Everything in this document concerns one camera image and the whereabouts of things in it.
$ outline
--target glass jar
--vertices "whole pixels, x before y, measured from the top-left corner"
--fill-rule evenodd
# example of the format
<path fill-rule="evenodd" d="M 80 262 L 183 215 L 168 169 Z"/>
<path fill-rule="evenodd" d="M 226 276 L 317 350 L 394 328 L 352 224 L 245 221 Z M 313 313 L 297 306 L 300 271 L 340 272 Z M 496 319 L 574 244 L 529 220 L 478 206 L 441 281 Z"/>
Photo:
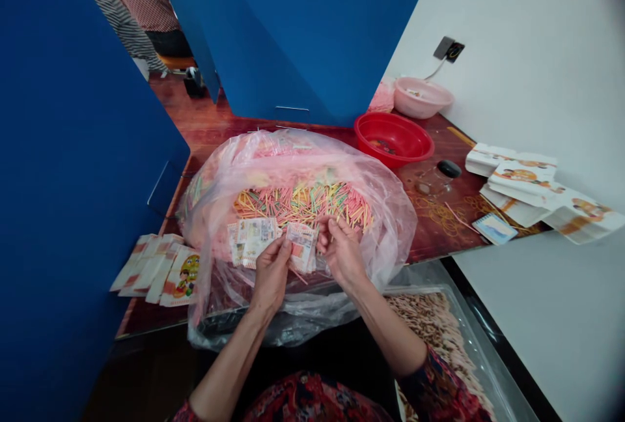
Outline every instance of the glass jar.
<path fill-rule="evenodd" d="M 430 168 L 415 181 L 415 188 L 425 195 L 439 195 L 448 192 L 449 184 L 462 174 L 458 165 L 450 160 L 441 160 L 434 168 Z"/>

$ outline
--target cartoon print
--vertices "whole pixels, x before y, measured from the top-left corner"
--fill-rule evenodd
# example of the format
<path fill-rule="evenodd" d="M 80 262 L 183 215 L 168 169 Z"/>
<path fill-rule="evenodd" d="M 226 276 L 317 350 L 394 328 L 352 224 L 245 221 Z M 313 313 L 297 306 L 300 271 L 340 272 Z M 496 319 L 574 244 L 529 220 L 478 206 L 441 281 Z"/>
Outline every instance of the cartoon print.
<path fill-rule="evenodd" d="M 542 168 L 542 169 L 547 169 L 549 167 L 549 163 L 543 163 L 543 162 L 532 162 L 530 160 L 518 160 L 519 164 L 526 166 L 526 167 L 535 167 L 535 168 Z"/>
<path fill-rule="evenodd" d="M 546 169 L 547 167 L 556 167 L 553 163 L 545 163 L 545 162 L 535 162 L 533 160 L 519 160 L 518 158 L 511 158 L 505 155 L 499 155 L 493 152 L 486 152 L 485 150 L 474 150 L 475 152 L 482 155 L 492 155 L 493 160 L 504 160 L 506 162 L 518 162 L 526 167 L 536 167 Z"/>
<path fill-rule="evenodd" d="M 499 154 L 496 154 L 496 153 L 493 153 L 493 152 L 486 152 L 484 150 L 476 150 L 475 152 L 481 153 L 482 155 L 487 155 L 487 156 L 488 155 L 492 155 L 492 159 L 493 160 L 504 160 L 506 162 L 513 162 L 514 161 L 514 158 L 506 157 L 504 155 L 499 155 Z"/>
<path fill-rule="evenodd" d="M 502 173 L 498 173 L 497 171 L 493 173 L 495 176 L 499 178 L 505 178 L 513 181 L 523 181 L 529 182 L 532 184 L 538 184 L 539 186 L 543 186 L 544 188 L 550 188 L 551 184 L 549 181 L 540 181 L 538 177 L 532 173 L 530 170 L 511 170 L 505 169 Z"/>
<path fill-rule="evenodd" d="M 199 268 L 200 257 L 198 255 L 189 256 L 180 269 L 180 282 L 178 282 L 178 286 L 174 290 L 174 298 L 191 296 Z"/>
<path fill-rule="evenodd" d="M 588 201 L 584 201 L 583 199 L 571 199 L 573 202 L 573 208 L 579 210 L 580 212 L 586 214 L 590 217 L 591 221 L 601 221 L 604 219 L 604 215 L 608 212 L 612 212 L 610 207 L 606 207 L 599 203 L 592 204 Z"/>

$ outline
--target pile of colorful sticks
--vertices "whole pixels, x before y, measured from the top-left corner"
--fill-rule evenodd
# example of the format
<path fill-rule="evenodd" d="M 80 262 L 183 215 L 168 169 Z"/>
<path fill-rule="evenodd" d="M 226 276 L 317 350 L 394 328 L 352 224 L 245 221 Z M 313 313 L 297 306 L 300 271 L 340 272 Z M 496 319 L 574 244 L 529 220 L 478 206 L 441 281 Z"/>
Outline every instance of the pile of colorful sticks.
<path fill-rule="evenodd" d="M 244 219 L 276 217 L 280 228 L 291 221 L 315 228 L 317 217 L 323 215 L 342 217 L 352 228 L 363 230 L 373 222 L 366 200 L 349 183 L 245 190 L 239 193 L 234 208 Z"/>

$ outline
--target person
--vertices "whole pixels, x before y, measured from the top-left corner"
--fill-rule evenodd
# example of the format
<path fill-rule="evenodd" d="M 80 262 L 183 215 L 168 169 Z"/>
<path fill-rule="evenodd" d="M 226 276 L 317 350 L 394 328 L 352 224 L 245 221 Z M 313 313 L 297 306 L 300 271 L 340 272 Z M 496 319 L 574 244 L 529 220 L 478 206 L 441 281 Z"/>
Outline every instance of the person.
<path fill-rule="evenodd" d="M 490 414 L 468 392 L 454 371 L 388 306 L 367 277 L 360 252 L 360 234 L 347 222 L 329 216 L 318 220 L 318 250 L 326 256 L 335 281 L 360 312 L 381 358 L 416 411 L 420 421 L 489 421 Z M 173 421 L 231 420 L 265 331 L 285 297 L 287 262 L 292 244 L 276 239 L 257 259 L 257 275 L 249 308 L 229 342 Z M 348 349 L 354 355 L 356 349 Z M 376 353 L 368 352 L 376 364 Z M 395 392 L 391 380 L 392 392 Z M 324 375 L 300 371 L 275 382 L 256 396 L 240 415 L 246 421 L 399 419 L 395 410 Z"/>
<path fill-rule="evenodd" d="M 192 57 L 169 0 L 122 0 L 162 56 Z"/>
<path fill-rule="evenodd" d="M 120 0 L 95 0 L 130 57 L 147 62 L 153 72 L 168 72 L 154 46 Z"/>

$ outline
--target clear plastic bag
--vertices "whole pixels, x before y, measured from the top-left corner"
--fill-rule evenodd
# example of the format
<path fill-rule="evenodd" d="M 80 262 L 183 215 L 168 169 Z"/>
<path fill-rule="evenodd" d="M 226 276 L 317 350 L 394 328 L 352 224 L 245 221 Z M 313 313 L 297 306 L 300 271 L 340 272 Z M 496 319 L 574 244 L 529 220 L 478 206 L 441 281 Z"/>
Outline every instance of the clear plastic bag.
<path fill-rule="evenodd" d="M 249 305 L 255 271 L 232 266 L 227 225 L 246 189 L 349 182 L 368 203 L 373 222 L 361 250 L 367 274 L 383 290 L 405 263 L 417 215 L 401 181 L 381 162 L 324 135 L 299 130 L 259 131 L 222 144 L 195 175 L 178 218 L 187 243 L 200 249 L 201 268 L 189 307 L 189 341 L 219 350 L 228 333 L 215 325 L 236 320 Z M 267 345 L 299 345 L 357 313 L 317 256 L 308 285 L 289 274 L 285 302 L 266 334 Z"/>

